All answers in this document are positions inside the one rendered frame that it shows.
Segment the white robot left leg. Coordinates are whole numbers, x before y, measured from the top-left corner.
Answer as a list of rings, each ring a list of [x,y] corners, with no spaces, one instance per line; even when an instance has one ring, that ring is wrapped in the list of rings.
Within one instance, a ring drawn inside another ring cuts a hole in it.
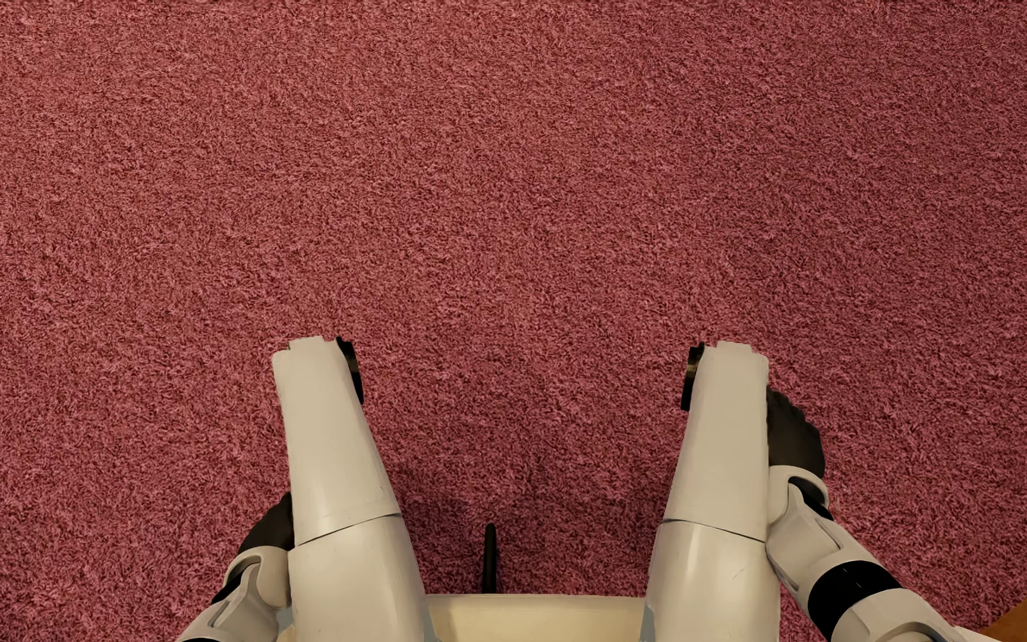
[[[340,343],[272,357],[286,430],[298,642],[440,642],[417,558]]]

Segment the white robot right leg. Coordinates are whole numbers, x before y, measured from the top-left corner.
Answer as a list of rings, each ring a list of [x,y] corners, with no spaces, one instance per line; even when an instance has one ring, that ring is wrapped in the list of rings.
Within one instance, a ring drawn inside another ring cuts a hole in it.
[[[778,642],[779,583],[764,549],[768,360],[730,342],[694,357],[638,642]]]

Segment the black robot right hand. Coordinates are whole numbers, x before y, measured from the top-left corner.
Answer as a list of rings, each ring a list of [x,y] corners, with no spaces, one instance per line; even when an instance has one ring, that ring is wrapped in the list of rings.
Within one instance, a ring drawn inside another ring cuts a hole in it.
[[[805,412],[770,386],[765,391],[765,407],[768,465],[802,468],[822,479],[825,456],[820,431],[810,423]]]

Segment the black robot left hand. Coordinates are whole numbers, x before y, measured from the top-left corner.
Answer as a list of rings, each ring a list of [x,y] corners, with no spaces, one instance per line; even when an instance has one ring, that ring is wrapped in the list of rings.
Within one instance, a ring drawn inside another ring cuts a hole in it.
[[[279,502],[270,507],[249,531],[237,549],[241,554],[252,547],[294,547],[294,521],[292,494],[286,492]]]

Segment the white robot leg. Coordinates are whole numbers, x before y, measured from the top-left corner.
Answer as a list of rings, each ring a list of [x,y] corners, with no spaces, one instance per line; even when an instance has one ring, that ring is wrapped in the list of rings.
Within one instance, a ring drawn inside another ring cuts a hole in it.
[[[272,357],[286,430],[298,642],[440,642],[417,558],[340,343]]]
[[[778,642],[779,583],[764,549],[768,360],[730,342],[694,357],[638,642]]]

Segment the red shaggy carpet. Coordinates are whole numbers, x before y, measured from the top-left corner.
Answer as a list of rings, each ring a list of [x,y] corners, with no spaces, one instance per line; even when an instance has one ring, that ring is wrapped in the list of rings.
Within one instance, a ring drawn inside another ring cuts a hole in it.
[[[0,642],[172,642],[354,344],[427,591],[641,596],[748,343],[946,618],[1027,597],[1027,0],[0,0]]]

